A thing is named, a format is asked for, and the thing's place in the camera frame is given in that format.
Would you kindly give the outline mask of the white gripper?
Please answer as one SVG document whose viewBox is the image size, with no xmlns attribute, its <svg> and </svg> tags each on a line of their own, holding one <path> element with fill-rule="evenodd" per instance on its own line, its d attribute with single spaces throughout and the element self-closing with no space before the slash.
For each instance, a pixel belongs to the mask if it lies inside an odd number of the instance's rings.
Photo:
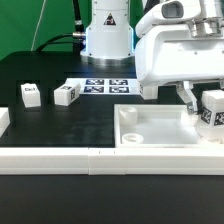
<svg viewBox="0 0 224 224">
<path fill-rule="evenodd" d="M 135 67 L 143 86 L 178 82 L 177 94 L 196 114 L 190 81 L 224 78 L 224 37 L 193 38 L 186 24 L 156 26 L 138 41 Z"/>
</svg>

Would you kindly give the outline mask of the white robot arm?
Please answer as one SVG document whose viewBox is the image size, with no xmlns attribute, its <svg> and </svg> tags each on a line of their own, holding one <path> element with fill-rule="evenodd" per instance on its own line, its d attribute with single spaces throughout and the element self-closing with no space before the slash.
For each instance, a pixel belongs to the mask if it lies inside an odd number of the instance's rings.
<svg viewBox="0 0 224 224">
<path fill-rule="evenodd" d="M 142 0 L 143 17 L 129 25 L 129 0 L 92 0 L 81 58 L 98 65 L 135 62 L 141 96 L 156 99 L 158 88 L 173 85 L 199 112 L 192 93 L 199 83 L 224 89 L 224 15 L 220 0 Z"/>
</svg>

